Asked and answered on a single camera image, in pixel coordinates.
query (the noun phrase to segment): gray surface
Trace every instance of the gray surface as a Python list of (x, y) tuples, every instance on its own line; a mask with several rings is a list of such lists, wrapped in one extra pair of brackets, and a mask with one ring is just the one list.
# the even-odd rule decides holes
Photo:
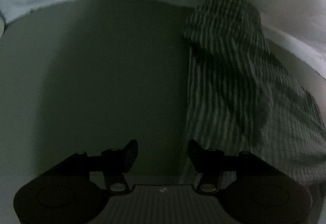
[[(180, 31), (190, 12), (82, 0), (9, 26), (0, 39), (0, 223), (17, 223), (12, 199), (19, 187), (73, 152), (98, 155), (137, 138), (133, 174), (173, 172), (188, 77)], [(315, 96), (325, 121), (326, 81), (287, 51), (270, 48)]]

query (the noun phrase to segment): striped cloth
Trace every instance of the striped cloth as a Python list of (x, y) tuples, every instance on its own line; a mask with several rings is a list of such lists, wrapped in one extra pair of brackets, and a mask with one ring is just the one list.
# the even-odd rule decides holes
[[(179, 183), (198, 183), (187, 142), (250, 151), (301, 184), (326, 179), (326, 129), (316, 101), (269, 51), (247, 0), (207, 0), (188, 19), (190, 48)], [(235, 180), (224, 177), (222, 187)]]

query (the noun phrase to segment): striped fabric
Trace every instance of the striped fabric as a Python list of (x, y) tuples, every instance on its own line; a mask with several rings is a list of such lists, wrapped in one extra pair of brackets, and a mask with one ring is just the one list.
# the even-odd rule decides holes
[(183, 37), (190, 57), (179, 183), (200, 177), (187, 157), (189, 139), (226, 155), (251, 151), (301, 184), (325, 180), (319, 108), (269, 51), (258, 10), (247, 0), (207, 0)]

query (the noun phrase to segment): ribbed panel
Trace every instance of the ribbed panel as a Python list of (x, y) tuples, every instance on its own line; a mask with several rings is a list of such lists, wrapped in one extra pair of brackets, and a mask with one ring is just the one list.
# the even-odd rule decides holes
[(137, 185), (112, 197), (89, 224), (238, 224), (218, 200), (201, 196), (190, 185)]

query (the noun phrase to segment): circular cover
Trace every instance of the circular cover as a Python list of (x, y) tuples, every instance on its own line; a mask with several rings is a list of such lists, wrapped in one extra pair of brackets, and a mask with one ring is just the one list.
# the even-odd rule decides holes
[(219, 200), (233, 218), (244, 224), (298, 223), (312, 207), (308, 190), (284, 176), (237, 180)]
[(19, 220), (30, 224), (86, 223), (104, 205), (103, 191), (81, 177), (40, 176), (14, 197)]

